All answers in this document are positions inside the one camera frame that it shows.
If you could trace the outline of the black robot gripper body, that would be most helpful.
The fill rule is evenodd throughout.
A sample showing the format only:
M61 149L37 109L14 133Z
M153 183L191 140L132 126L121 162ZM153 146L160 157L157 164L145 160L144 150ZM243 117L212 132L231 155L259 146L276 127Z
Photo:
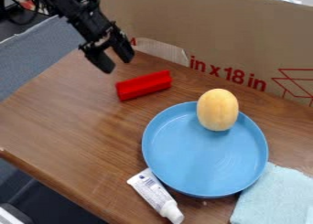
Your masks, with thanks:
M121 31L115 21L109 21L103 14L99 3L70 2L65 4L66 22L81 35L84 42L80 49L121 48Z

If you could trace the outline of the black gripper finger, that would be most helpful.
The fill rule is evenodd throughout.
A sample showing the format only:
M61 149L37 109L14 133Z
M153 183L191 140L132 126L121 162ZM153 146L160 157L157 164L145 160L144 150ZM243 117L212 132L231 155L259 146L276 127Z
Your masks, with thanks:
M124 63L129 63L135 56L135 51L132 49L129 40L123 32L120 31L109 32L108 45L112 47L120 60Z

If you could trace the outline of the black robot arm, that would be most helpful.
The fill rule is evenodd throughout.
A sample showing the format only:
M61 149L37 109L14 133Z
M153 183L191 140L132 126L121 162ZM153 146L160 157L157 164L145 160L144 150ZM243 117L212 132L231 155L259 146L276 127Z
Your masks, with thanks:
M44 7L49 16L66 19L84 38L77 46L84 57L104 73L115 68L105 49L112 48L120 60L129 63L135 51L115 21L100 10L100 0L0 0L0 16L18 26L30 24Z

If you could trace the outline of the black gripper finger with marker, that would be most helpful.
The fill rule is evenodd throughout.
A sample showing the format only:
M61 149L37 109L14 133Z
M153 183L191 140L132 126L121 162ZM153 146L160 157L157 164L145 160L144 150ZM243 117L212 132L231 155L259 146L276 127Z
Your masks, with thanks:
M115 69L115 63L107 56L105 52L97 47L80 46L78 49L84 53L84 57L105 74L109 74Z

